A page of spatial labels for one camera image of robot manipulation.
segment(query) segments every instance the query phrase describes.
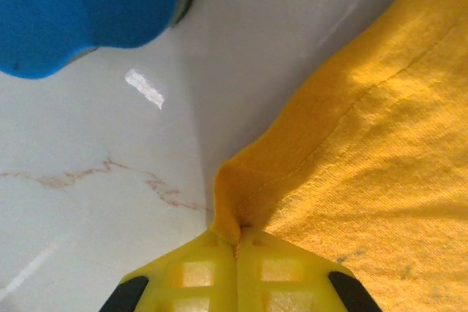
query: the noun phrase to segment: yellow cloth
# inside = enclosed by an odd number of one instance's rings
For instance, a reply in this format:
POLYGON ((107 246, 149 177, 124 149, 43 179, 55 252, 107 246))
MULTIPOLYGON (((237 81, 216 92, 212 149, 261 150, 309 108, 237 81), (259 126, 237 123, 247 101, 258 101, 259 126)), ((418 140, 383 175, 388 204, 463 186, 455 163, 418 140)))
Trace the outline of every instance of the yellow cloth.
POLYGON ((211 226, 353 270, 384 311, 468 311, 468 0, 396 0, 216 177, 211 226))

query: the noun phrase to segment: blue object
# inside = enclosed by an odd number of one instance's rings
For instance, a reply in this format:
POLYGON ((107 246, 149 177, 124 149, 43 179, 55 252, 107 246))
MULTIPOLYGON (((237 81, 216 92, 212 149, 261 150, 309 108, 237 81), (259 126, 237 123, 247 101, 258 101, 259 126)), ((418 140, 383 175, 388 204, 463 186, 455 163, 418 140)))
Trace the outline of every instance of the blue object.
POLYGON ((163 32, 177 0, 0 0, 0 70, 53 74, 84 50, 138 47, 163 32))

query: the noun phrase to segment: yellow towel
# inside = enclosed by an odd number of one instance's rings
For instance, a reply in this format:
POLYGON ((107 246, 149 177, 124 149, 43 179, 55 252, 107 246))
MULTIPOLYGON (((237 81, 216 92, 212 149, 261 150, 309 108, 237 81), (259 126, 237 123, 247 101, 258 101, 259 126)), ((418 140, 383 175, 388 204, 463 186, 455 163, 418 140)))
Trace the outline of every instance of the yellow towel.
POLYGON ((468 0, 396 0, 216 177, 211 226, 353 270, 384 311, 468 311, 468 0))

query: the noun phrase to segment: white marble surface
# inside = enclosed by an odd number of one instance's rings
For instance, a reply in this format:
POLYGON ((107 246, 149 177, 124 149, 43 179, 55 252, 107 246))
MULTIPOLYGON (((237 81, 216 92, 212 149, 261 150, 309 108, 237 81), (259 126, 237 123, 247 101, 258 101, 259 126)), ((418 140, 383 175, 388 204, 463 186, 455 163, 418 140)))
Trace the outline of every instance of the white marble surface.
POLYGON ((196 0, 141 49, 0 74, 0 311, 98 311, 122 275, 201 233, 217 167, 390 1, 196 0))

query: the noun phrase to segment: square hole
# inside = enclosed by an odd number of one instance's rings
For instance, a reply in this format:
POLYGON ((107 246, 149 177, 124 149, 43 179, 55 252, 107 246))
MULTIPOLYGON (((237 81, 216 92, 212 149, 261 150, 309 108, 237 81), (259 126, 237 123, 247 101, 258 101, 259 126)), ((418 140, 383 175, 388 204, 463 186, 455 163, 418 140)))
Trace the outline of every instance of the square hole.
POLYGON ((209 261, 184 263, 182 286, 212 286, 214 284, 215 264, 209 261))
POLYGON ((303 265, 294 259, 266 259, 260 262, 261 281, 303 281, 303 265))
POLYGON ((209 310, 209 298, 194 297, 165 303, 160 309, 158 309, 158 312, 209 312, 209 310))
POLYGON ((269 292, 263 295, 265 312, 312 312, 314 296, 311 292, 269 292))
POLYGON ((270 246, 263 238, 261 237, 254 237, 252 239, 253 246, 270 246))

